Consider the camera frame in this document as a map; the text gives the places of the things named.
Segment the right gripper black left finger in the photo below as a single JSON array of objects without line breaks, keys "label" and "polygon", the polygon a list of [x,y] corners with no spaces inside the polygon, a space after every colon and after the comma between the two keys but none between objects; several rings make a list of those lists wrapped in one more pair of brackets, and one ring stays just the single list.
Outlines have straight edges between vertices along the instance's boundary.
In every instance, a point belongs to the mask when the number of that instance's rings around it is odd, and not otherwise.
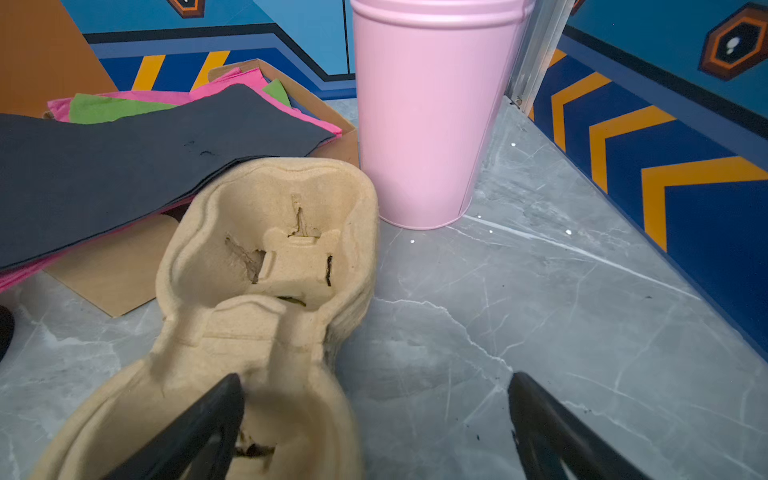
[{"label": "right gripper black left finger", "polygon": [[105,477],[223,479],[235,454],[245,394],[230,373]]}]

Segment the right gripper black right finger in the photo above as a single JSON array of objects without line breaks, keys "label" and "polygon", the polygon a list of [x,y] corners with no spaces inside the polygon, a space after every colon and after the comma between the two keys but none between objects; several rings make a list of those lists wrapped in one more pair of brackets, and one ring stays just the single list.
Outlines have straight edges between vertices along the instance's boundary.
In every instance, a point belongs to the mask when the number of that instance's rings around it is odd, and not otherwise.
[{"label": "right gripper black right finger", "polygon": [[512,375],[509,414],[528,479],[646,479],[648,476],[525,372]]}]

